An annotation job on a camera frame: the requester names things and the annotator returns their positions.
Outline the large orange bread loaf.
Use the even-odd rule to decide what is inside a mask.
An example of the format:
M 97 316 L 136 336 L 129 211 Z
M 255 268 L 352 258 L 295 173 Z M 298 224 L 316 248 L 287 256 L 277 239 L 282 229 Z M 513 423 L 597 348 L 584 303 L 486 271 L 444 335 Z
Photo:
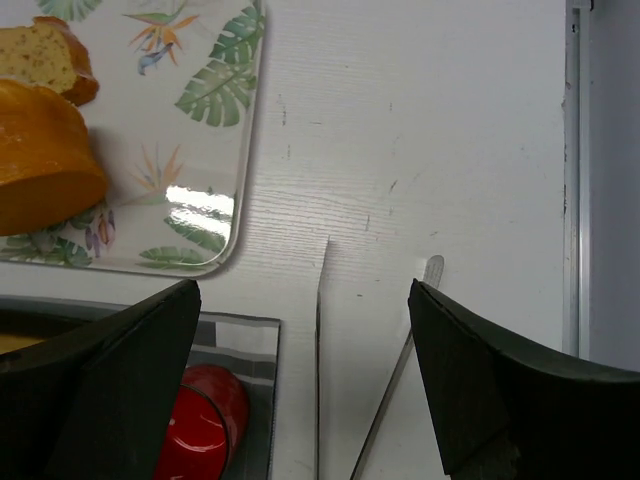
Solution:
M 51 89 L 1 81 L 1 234 L 30 233 L 104 199 L 107 177 L 78 109 Z

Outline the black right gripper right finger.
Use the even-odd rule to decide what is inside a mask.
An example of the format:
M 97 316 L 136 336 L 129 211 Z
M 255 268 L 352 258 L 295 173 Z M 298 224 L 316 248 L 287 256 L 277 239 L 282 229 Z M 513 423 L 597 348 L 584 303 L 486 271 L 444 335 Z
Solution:
M 453 479 L 635 479 L 639 376 L 550 349 L 421 281 L 411 330 Z

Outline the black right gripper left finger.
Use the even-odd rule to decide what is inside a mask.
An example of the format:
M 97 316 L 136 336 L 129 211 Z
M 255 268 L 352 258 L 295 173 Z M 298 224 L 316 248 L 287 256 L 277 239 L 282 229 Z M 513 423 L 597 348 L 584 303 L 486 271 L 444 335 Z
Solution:
M 1 356 L 5 479 L 149 479 L 191 350 L 201 295 L 180 281 L 50 340 Z

